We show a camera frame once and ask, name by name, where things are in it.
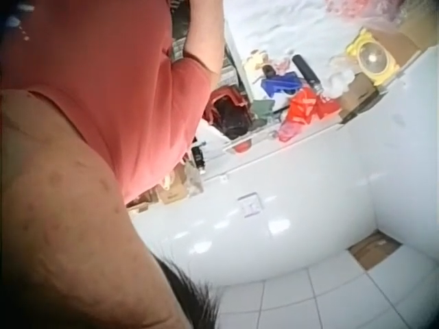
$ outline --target bottle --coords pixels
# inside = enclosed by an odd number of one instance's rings
[[[196,143],[198,140],[196,137],[193,138],[192,143]],[[203,156],[203,152],[200,149],[200,146],[194,146],[192,147],[192,156],[193,156],[193,161],[195,162],[195,166],[197,167],[197,169],[200,171],[201,174],[206,172],[206,163],[204,162],[204,156]]]

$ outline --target blue object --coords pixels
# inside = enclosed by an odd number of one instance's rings
[[[268,97],[273,98],[277,93],[294,95],[302,88],[302,82],[295,72],[288,72],[284,75],[275,75],[261,80],[261,87]]]

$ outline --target black handle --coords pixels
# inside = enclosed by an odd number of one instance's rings
[[[292,60],[311,88],[314,89],[317,85],[320,85],[319,78],[301,55],[294,55]]]

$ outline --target person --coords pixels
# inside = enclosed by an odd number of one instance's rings
[[[215,327],[206,287],[148,251],[125,205],[195,136],[221,72],[222,2],[189,0],[176,62],[168,0],[34,0],[3,35],[2,299],[15,326]]]

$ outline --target yellow object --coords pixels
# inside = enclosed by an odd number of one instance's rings
[[[366,29],[360,31],[358,37],[346,48],[346,53],[356,59],[375,86],[382,85],[399,70],[393,56]]]

